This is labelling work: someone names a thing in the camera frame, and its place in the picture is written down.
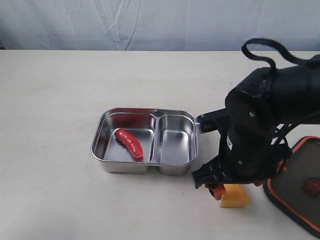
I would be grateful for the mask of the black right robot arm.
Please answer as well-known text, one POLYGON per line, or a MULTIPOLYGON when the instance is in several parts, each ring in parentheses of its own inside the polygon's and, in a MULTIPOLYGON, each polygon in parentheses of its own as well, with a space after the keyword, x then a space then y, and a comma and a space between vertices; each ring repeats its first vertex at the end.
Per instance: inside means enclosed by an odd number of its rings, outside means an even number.
POLYGON ((260 184, 291 157, 286 135, 320 122, 320 69, 292 66, 269 76, 258 68, 234 87, 225 107, 197 117, 202 133, 218 131, 218 154, 192 173, 194 186, 213 197, 226 184, 260 184))

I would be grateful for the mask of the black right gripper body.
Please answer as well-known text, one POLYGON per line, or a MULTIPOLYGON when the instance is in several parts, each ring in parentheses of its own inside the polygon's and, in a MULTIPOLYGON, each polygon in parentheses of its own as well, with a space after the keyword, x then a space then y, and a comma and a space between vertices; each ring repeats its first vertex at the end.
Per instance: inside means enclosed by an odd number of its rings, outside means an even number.
POLYGON ((206 184, 249 184, 277 172, 271 153, 276 131, 268 101, 233 89, 225 98, 229 115, 227 132, 220 135, 218 154, 192 172, 196 188, 206 184))

